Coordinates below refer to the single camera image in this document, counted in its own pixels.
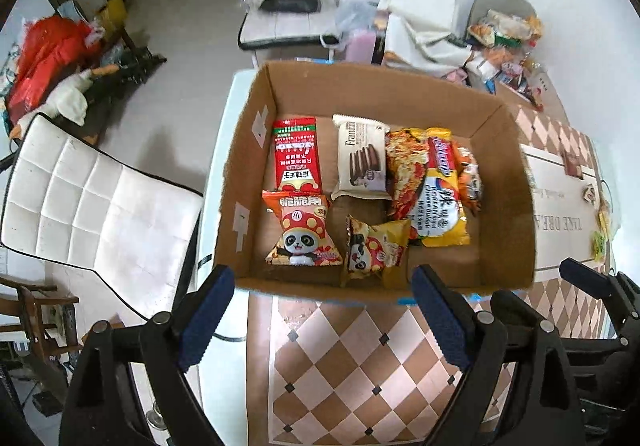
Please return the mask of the yellow panda snack packet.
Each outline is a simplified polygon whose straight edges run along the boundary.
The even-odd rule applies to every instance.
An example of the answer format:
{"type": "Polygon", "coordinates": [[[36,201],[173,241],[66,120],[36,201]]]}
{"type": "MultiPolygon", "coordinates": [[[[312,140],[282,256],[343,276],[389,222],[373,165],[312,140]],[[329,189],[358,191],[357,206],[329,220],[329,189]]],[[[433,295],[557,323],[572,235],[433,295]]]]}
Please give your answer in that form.
{"type": "Polygon", "coordinates": [[[352,280],[383,280],[397,272],[407,254],[410,228],[406,218],[370,225],[349,215],[341,286],[352,280]]]}

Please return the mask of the grey chair with snacks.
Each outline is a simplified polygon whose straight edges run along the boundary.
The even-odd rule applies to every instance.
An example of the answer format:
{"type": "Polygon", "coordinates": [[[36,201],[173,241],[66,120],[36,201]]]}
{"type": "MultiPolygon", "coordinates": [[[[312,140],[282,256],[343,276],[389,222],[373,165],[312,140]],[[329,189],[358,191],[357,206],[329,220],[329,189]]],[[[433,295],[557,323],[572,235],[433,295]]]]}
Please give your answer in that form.
{"type": "Polygon", "coordinates": [[[474,0],[466,38],[484,47],[516,47],[541,37],[541,22],[526,0],[474,0]]]}

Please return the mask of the green candy packet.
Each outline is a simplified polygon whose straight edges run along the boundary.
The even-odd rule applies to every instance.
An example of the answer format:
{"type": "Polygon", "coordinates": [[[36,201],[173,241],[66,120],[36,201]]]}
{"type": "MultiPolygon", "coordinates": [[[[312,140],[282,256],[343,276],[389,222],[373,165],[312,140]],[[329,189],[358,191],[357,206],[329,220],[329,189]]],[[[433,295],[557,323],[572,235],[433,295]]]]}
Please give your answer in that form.
{"type": "Polygon", "coordinates": [[[596,262],[604,263],[606,259],[605,234],[596,230],[591,234],[591,251],[596,262]]]}

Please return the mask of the yellow snack packet on mat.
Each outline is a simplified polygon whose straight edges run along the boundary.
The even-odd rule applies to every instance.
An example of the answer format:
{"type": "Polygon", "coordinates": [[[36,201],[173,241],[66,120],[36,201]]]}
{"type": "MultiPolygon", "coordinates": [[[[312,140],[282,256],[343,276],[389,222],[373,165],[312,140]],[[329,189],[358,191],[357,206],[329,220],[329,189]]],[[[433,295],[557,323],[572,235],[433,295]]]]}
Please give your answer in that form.
{"type": "Polygon", "coordinates": [[[611,206],[604,199],[600,200],[600,204],[597,212],[597,221],[598,221],[600,233],[604,236],[606,240],[610,240],[612,238],[611,206]]]}

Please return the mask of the small white wrapped candy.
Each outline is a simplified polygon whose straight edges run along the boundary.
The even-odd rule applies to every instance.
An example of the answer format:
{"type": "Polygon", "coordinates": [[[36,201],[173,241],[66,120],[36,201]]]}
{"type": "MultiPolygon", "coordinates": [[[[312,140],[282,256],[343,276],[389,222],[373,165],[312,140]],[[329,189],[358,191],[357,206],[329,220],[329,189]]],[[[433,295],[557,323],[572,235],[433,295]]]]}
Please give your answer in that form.
{"type": "Polygon", "coordinates": [[[594,188],[593,184],[588,184],[584,191],[582,192],[582,198],[584,198],[585,202],[588,202],[590,206],[595,206],[598,200],[596,188],[594,188]]]}

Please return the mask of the yellow cheese noodle packet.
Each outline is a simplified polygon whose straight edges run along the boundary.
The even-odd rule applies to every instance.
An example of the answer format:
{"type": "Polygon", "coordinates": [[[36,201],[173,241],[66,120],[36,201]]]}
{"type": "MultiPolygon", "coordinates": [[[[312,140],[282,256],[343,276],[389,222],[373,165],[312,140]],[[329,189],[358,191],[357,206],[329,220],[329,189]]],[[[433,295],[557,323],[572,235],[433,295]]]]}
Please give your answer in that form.
{"type": "Polygon", "coordinates": [[[428,128],[427,165],[424,180],[409,212],[410,239],[427,248],[467,246],[466,215],[459,192],[451,132],[428,128]]]}

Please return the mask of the orange panda snack packet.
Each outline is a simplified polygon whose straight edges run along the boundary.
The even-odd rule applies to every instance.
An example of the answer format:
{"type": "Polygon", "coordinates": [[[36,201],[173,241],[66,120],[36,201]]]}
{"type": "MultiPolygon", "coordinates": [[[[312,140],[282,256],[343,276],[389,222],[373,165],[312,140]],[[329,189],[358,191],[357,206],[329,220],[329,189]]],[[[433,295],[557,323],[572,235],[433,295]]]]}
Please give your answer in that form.
{"type": "Polygon", "coordinates": [[[281,266],[343,264],[326,227],[329,203],[323,194],[263,192],[262,200],[280,223],[281,235],[265,261],[281,266]]]}

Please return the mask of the wooden chair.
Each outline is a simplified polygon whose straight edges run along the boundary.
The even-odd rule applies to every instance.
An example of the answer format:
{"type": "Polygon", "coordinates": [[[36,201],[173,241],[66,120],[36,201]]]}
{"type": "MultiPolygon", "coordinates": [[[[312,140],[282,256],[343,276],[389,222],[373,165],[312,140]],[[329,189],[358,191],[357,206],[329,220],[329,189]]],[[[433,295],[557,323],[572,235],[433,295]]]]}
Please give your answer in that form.
{"type": "Polygon", "coordinates": [[[1,285],[13,289],[15,296],[1,295],[1,315],[16,317],[18,324],[2,324],[1,333],[23,331],[29,351],[43,362],[59,358],[64,354],[79,352],[82,345],[78,341],[76,324],[62,318],[64,345],[58,344],[49,331],[56,329],[53,322],[45,322],[43,311],[49,308],[73,310],[79,303],[78,296],[60,296],[53,284],[25,284],[24,281],[1,276],[1,285]]]}

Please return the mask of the orange noodle packet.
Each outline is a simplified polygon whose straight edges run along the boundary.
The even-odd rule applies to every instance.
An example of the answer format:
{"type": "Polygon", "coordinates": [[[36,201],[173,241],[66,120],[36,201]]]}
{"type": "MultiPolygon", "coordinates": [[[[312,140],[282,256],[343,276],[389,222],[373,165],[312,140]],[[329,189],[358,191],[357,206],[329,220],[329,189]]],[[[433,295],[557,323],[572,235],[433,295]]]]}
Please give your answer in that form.
{"type": "Polygon", "coordinates": [[[457,173],[462,206],[473,215],[480,213],[483,183],[472,151],[453,140],[448,128],[401,128],[387,133],[385,142],[387,183],[392,196],[388,215],[392,220],[409,215],[418,201],[428,166],[437,164],[432,137],[445,143],[445,163],[457,173]]]}

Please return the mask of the brown cardboard box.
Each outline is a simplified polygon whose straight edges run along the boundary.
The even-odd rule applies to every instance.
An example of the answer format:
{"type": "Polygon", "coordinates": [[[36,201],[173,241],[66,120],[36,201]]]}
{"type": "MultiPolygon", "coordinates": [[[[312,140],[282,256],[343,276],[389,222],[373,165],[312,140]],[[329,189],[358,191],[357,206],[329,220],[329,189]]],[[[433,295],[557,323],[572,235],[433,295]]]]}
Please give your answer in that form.
{"type": "Polygon", "coordinates": [[[415,268],[489,294],[535,276],[532,193],[499,99],[379,66],[268,62],[224,166],[217,263],[241,288],[393,301],[415,268]]]}

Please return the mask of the white chocolate wafer packet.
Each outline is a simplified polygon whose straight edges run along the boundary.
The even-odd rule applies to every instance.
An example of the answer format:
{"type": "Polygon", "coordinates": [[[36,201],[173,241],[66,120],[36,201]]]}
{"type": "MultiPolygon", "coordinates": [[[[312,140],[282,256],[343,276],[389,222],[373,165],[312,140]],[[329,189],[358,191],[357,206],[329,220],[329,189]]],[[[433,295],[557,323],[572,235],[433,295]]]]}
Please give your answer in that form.
{"type": "Polygon", "coordinates": [[[331,198],[390,200],[386,187],[386,134],[380,121],[334,114],[337,128],[337,184],[331,198]]]}

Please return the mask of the near white padded chair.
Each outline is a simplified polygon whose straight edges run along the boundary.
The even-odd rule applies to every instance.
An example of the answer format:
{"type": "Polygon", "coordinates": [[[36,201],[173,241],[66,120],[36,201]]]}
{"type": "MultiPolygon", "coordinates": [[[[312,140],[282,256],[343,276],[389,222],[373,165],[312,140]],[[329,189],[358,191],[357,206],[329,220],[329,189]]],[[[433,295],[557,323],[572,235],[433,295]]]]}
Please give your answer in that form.
{"type": "Polygon", "coordinates": [[[1,243],[95,273],[149,318],[189,285],[202,207],[198,192],[126,166],[38,114],[6,183],[1,243]]]}

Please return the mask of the red snack packet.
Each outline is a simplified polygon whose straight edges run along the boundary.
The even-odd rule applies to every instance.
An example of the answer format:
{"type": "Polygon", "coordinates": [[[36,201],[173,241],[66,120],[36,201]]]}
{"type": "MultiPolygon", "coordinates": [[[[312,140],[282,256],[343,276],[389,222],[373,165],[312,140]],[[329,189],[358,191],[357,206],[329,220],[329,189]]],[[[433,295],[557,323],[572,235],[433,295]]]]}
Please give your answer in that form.
{"type": "Polygon", "coordinates": [[[322,192],[317,142],[317,121],[313,117],[277,120],[272,128],[277,190],[322,192]]]}

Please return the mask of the pile of snack packets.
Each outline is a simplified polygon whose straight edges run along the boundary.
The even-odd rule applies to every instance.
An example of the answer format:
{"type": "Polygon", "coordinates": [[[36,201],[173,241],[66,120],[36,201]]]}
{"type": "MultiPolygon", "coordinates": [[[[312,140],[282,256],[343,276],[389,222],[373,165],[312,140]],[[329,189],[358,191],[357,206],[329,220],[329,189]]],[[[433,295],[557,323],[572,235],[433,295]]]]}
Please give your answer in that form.
{"type": "Polygon", "coordinates": [[[471,56],[462,67],[465,84],[495,95],[501,83],[535,110],[544,110],[547,85],[541,75],[546,70],[533,55],[543,35],[544,24],[535,12],[505,13],[490,8],[466,27],[471,56]]]}

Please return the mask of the white goose plush toy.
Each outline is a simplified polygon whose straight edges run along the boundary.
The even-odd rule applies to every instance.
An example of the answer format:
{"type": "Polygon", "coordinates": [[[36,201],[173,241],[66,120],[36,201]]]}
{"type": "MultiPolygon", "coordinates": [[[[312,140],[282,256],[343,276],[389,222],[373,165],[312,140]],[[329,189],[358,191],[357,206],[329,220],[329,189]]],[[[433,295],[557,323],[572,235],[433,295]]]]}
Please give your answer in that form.
{"type": "Polygon", "coordinates": [[[55,88],[50,91],[50,94],[42,105],[24,114],[24,116],[17,121],[17,124],[14,125],[11,132],[9,132],[9,139],[21,140],[37,114],[44,114],[51,119],[63,117],[78,126],[83,126],[88,108],[85,92],[92,87],[93,81],[97,78],[109,76],[110,74],[119,72],[119,70],[119,65],[107,65],[82,70],[58,82],[55,88]]]}

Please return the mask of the pink box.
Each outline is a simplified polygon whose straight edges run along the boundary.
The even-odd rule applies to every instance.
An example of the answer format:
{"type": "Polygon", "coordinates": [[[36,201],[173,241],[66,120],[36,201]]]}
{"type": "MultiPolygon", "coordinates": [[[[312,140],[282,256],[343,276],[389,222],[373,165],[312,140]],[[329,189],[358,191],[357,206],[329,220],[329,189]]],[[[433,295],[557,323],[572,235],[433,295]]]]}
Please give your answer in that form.
{"type": "Polygon", "coordinates": [[[344,61],[370,65],[376,44],[376,34],[372,30],[358,29],[349,33],[344,61]]]}

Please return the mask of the white cloth pile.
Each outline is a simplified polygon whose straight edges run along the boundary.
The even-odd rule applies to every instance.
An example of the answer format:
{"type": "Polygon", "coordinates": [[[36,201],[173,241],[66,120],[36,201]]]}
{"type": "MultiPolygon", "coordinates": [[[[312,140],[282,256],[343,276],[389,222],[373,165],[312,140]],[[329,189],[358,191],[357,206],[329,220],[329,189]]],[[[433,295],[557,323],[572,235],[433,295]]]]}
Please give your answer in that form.
{"type": "Polygon", "coordinates": [[[457,0],[380,0],[378,8],[388,13],[384,66],[442,78],[473,56],[454,33],[457,0]]]}

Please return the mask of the red plastic bag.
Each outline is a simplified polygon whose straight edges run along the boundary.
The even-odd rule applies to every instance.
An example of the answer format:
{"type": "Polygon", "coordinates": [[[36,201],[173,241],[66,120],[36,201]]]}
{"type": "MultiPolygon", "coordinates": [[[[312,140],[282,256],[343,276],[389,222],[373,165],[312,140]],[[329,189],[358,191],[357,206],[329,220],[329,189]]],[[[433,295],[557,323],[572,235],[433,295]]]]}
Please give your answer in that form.
{"type": "Polygon", "coordinates": [[[16,125],[21,117],[39,107],[64,70],[99,55],[102,38],[85,21],[58,15],[32,24],[17,59],[16,78],[6,103],[10,122],[16,125]]]}

